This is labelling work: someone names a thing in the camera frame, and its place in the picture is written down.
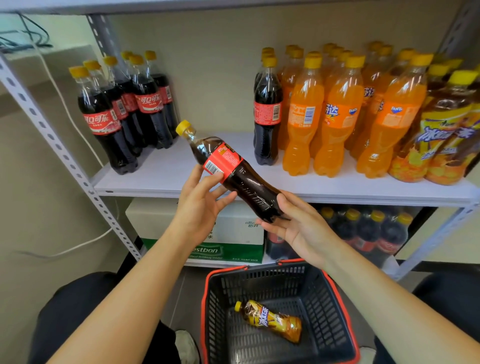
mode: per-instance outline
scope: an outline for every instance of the shoe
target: shoe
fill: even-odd
[[[372,364],[376,354],[377,350],[362,346],[360,348],[360,361],[358,364]]]
[[[175,335],[175,346],[179,351],[181,364],[200,364],[197,345],[188,331],[177,330]]]

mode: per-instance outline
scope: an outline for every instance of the hand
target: hand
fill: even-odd
[[[273,224],[257,219],[268,232],[285,239],[299,256],[318,268],[325,269],[344,242],[328,226],[324,218],[294,194],[282,191],[278,205],[290,220],[277,218]]]
[[[193,168],[181,190],[177,213],[168,227],[171,231],[182,234],[189,252],[207,238],[218,213],[237,197],[236,192],[231,192],[217,201],[227,189],[224,186],[219,186],[212,192],[210,189],[222,180],[223,173],[207,176],[199,183],[202,173],[202,166],[196,165]]]

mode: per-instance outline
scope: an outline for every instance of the black shopping basket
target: black shopping basket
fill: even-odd
[[[247,324],[234,310],[236,301],[247,300],[300,317],[300,342]],[[202,299],[201,330],[207,364],[354,364],[360,359],[335,284],[303,259],[211,272]]]

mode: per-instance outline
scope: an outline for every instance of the left hand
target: left hand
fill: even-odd
[[[225,206],[235,200],[236,192],[230,192],[226,197],[217,201],[227,189],[219,186],[210,192],[223,178],[223,173],[200,178],[203,167],[196,165],[180,193],[177,213],[169,226],[176,233],[180,233],[187,242],[189,252],[202,243],[212,231],[216,217]]]

